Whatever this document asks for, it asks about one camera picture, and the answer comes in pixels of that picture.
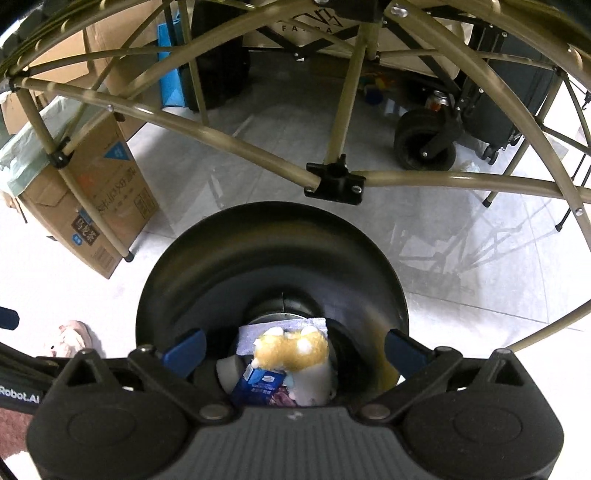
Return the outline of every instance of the suitcase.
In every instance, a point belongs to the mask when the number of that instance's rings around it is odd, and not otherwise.
[[[548,61],[534,48],[512,35],[504,37],[503,32],[496,28],[482,29],[481,34],[473,35],[473,42],[476,43],[473,48],[480,51],[494,51]],[[532,115],[535,115],[548,94],[554,72],[502,60],[491,60],[489,65],[515,92]],[[464,85],[464,94],[472,99],[470,107],[462,115],[464,127],[470,135],[488,143],[489,150],[492,151],[504,148],[508,144],[517,144],[521,133],[490,97],[485,93],[479,93],[478,86],[469,79]]]

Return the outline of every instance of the brown label with chinese characters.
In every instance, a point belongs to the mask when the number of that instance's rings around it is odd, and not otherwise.
[[[95,243],[100,235],[100,233],[92,225],[89,225],[80,215],[74,220],[72,228],[80,235],[82,240],[89,245]]]

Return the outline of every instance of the black caster wheel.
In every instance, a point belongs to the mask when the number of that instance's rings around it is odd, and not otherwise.
[[[193,10],[191,34],[197,38],[238,14],[237,9],[199,0]],[[243,48],[242,37],[238,37],[198,56],[197,65],[206,107],[217,108],[240,94],[246,86],[251,66],[250,52]],[[187,106],[193,112],[198,112],[188,65],[180,68],[180,75]]]
[[[406,170],[449,170],[456,161],[456,147],[451,144],[434,158],[423,158],[420,150],[443,128],[445,118],[428,109],[405,113],[396,126],[394,157]]]
[[[499,149],[489,145],[484,149],[484,152],[480,158],[486,161],[489,165],[494,165],[496,159],[499,158]]]
[[[240,325],[274,313],[327,319],[339,366],[336,404],[361,404],[395,385],[384,339],[393,328],[408,332],[396,273],[354,226],[295,203],[241,205],[182,234],[146,282],[136,342],[166,351],[203,329],[207,361],[199,369],[214,368],[235,353]],[[215,389],[215,374],[208,378]]]

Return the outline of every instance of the blue triangle logo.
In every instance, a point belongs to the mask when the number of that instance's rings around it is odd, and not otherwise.
[[[113,158],[114,160],[129,160],[129,155],[122,142],[117,142],[105,154],[105,158]]]

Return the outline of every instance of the metal frame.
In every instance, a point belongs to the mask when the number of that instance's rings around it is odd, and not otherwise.
[[[104,112],[96,115],[73,136],[72,140],[63,148],[65,155],[72,153],[81,139],[84,138],[92,128],[115,111],[124,115],[143,119],[164,128],[184,133],[207,145],[241,156],[299,186],[312,190],[318,188],[320,178],[314,174],[299,166],[291,164],[287,160],[255,147],[254,145],[233,138],[230,135],[207,126],[207,113],[204,108],[202,94],[199,94],[199,72],[197,71],[195,62],[197,56],[210,49],[250,31],[264,28],[277,21],[285,21],[305,29],[305,24],[298,20],[294,20],[294,17],[316,9],[317,6],[312,3],[311,0],[277,0],[276,2],[267,4],[263,7],[254,7],[235,0],[209,0],[226,4],[228,8],[240,8],[245,10],[246,13],[192,40],[190,39],[189,19],[187,11],[184,8],[185,2],[181,1],[181,20],[183,22],[183,36],[186,44],[180,47],[168,48],[168,50],[171,50],[171,54],[166,59],[158,62],[156,65],[138,76],[126,89],[124,89],[123,92],[120,93],[119,96],[95,91],[100,85],[95,85],[94,90],[84,90],[74,86],[35,80],[30,78],[27,74],[23,74],[24,68],[59,41],[102,18],[106,18],[125,8],[140,4],[143,1],[145,0],[103,0],[98,3],[96,0],[89,0],[86,8],[82,8],[78,3],[77,9],[69,11],[67,15],[62,15],[62,22],[55,21],[44,26],[30,41],[21,46],[17,50],[15,56],[11,57],[13,63],[9,66],[8,70],[6,68],[7,63],[2,66],[3,68],[0,72],[4,73],[7,70],[8,77],[11,79],[12,84],[15,87],[20,87],[22,89],[17,93],[27,116],[31,121],[31,125],[39,135],[46,152],[48,154],[55,153],[58,149],[57,142],[47,131],[31,96],[25,92],[25,89],[53,92],[65,97],[80,100],[87,104],[105,108]],[[170,0],[164,0],[162,7],[157,9],[157,11],[150,17],[152,19],[155,18],[169,3]],[[526,43],[535,46],[536,49],[546,55],[552,63],[501,54],[474,52],[428,13],[425,13],[418,7],[414,6],[408,0],[397,0],[396,3],[390,3],[388,5],[384,13],[388,22],[396,22],[405,32],[411,34],[415,38],[420,38],[430,45],[437,46],[437,50],[418,49],[379,52],[376,49],[377,32],[381,28],[381,25],[379,24],[362,24],[357,32],[354,46],[344,42],[344,33],[342,32],[340,35],[331,35],[314,30],[318,34],[319,40],[313,43],[322,44],[323,46],[333,43],[340,45],[344,50],[352,54],[349,70],[345,78],[339,105],[337,107],[337,114],[330,136],[325,163],[336,161],[343,153],[343,147],[355,100],[357,83],[364,60],[371,60],[377,55],[384,57],[414,55],[421,57],[428,56],[430,58],[443,55],[455,63],[469,78],[471,78],[472,81],[482,88],[508,115],[519,131],[524,134],[524,142],[509,164],[505,174],[493,175],[483,173],[417,171],[357,171],[354,173],[366,178],[365,186],[367,187],[404,185],[488,190],[492,191],[487,199],[490,201],[492,201],[496,192],[521,193],[565,199],[569,204],[570,210],[576,215],[580,229],[591,249],[591,222],[583,207],[584,203],[591,203],[591,189],[576,187],[574,185],[547,138],[544,136],[543,131],[548,131],[548,129],[543,126],[541,127],[538,124],[541,124],[544,117],[547,115],[562,81],[566,82],[567,87],[570,86],[567,74],[560,71],[558,72],[559,75],[557,75],[557,78],[551,87],[548,98],[540,110],[537,119],[534,119],[513,91],[498,77],[484,60],[498,59],[513,61],[545,69],[552,69],[554,68],[554,65],[558,65],[568,74],[571,74],[579,80],[586,88],[591,89],[591,57],[587,58],[587,54],[582,54],[576,47],[568,45],[564,38],[561,38],[556,33],[550,31],[550,29],[545,26],[544,22],[527,21],[527,13],[525,12],[527,9],[526,7],[524,7],[524,10],[518,8],[519,0],[514,0],[511,6],[505,4],[502,4],[501,6],[499,2],[489,2],[488,0],[473,0],[471,2],[464,2],[463,0],[446,0],[446,3],[467,14],[475,15],[485,22],[490,22],[491,24],[517,36]],[[548,14],[548,16],[552,17],[551,21],[554,23],[560,21],[559,16],[554,14]],[[52,68],[57,68],[58,66],[72,64],[78,61],[87,61],[109,56],[113,57],[110,64],[111,66],[118,58],[124,55],[152,53],[153,51],[156,51],[154,47],[131,48],[134,36],[137,38],[141,33],[141,30],[147,27],[150,22],[151,21],[146,21],[142,24],[142,26],[140,26],[140,28],[119,50],[76,56],[69,59],[46,63],[37,66],[36,70],[31,69],[31,73],[47,71]],[[347,32],[346,35],[348,35],[346,38],[349,38],[351,33]],[[191,76],[196,88],[197,100],[200,109],[202,110],[202,123],[175,116],[171,113],[156,111],[153,108],[134,101],[134,98],[137,95],[155,83],[162,75],[186,63],[188,63],[191,68]],[[569,88],[569,93],[571,93],[573,100],[576,100],[571,86]],[[575,102],[575,105],[577,114],[583,125],[587,147],[572,139],[568,140],[571,142],[571,145],[581,149],[584,153],[588,153],[591,148],[591,134],[589,133],[589,128],[582,115],[581,107],[577,102]],[[554,134],[560,138],[558,132],[554,132]],[[517,163],[530,145],[541,157],[555,182],[511,176]],[[97,226],[103,231],[109,241],[111,241],[113,246],[121,255],[124,257],[128,256],[129,251],[121,244],[116,235],[101,218],[100,213],[94,208],[82,189],[76,184],[76,181],[69,173],[68,169],[61,169],[60,174],[82,206],[93,218]],[[589,313],[591,313],[591,300],[557,322],[554,322],[532,336],[511,345],[510,348],[517,351],[538,342]]]

